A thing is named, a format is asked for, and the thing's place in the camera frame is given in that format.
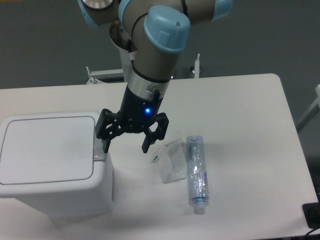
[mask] clear plastic bottle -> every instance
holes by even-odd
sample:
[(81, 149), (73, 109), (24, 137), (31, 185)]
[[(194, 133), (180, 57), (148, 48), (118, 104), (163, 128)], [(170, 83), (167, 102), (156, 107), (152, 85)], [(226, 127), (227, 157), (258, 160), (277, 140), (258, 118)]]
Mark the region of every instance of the clear plastic bottle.
[(189, 189), (189, 203), (195, 214), (204, 214), (209, 200), (207, 168), (204, 141), (201, 136), (186, 139), (186, 164)]

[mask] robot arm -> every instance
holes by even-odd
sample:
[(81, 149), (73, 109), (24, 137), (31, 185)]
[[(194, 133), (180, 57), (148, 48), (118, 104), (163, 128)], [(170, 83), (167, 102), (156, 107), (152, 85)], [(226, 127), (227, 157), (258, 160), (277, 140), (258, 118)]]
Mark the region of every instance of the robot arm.
[[(78, 0), (90, 25), (120, 19), (137, 52), (118, 113), (102, 110), (95, 127), (107, 152), (113, 138), (123, 133), (145, 133), (146, 153), (163, 140), (169, 120), (158, 113), (180, 53), (193, 24), (226, 15), (233, 0)], [(155, 122), (158, 126), (150, 130)]]

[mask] white table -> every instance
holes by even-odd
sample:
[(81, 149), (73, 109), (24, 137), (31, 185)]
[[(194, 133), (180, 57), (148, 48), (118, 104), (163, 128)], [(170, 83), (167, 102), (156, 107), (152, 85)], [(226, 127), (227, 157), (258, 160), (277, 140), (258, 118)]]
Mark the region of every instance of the white table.
[[(120, 108), (125, 83), (0, 90), (0, 121), (12, 114)], [(161, 112), (165, 140), (147, 154), (143, 134), (111, 142), (110, 216), (49, 219), (0, 199), (2, 240), (249, 240), (304, 235), (302, 204), (317, 202), (280, 79), (274, 74), (171, 81)], [(205, 141), (210, 203), (193, 214), (187, 181), (162, 184), (150, 163), (160, 145), (189, 135)]]

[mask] bottle label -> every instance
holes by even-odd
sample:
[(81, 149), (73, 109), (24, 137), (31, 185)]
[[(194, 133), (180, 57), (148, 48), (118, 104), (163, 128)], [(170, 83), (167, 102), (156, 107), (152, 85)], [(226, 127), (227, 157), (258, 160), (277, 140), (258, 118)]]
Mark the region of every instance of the bottle label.
[(203, 176), (203, 189), (209, 194), (207, 172), (205, 172)]

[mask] blue joint cap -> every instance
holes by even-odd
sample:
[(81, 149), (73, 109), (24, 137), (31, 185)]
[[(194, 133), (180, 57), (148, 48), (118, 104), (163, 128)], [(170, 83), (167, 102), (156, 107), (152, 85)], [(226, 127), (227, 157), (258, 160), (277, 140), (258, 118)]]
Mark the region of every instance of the blue joint cap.
[(126, 7), (129, 2), (130, 2), (130, 0), (122, 0), (120, 2), (119, 8), (118, 8), (119, 19), (120, 19), (123, 27), (124, 27), (124, 14), (125, 14), (125, 10), (126, 10)]
[(144, 20), (144, 31), (149, 40), (168, 53), (185, 49), (190, 27), (189, 18), (169, 6), (151, 7)]
[(234, 0), (215, 0), (214, 13), (212, 20), (226, 16), (232, 9)]
[(99, 27), (99, 25), (96, 24), (95, 21), (93, 21), (90, 15), (88, 14), (84, 4), (82, 3), (82, 0), (78, 0), (78, 4), (81, 9), (82, 15), (86, 21), (86, 24), (88, 24), (90, 27)]

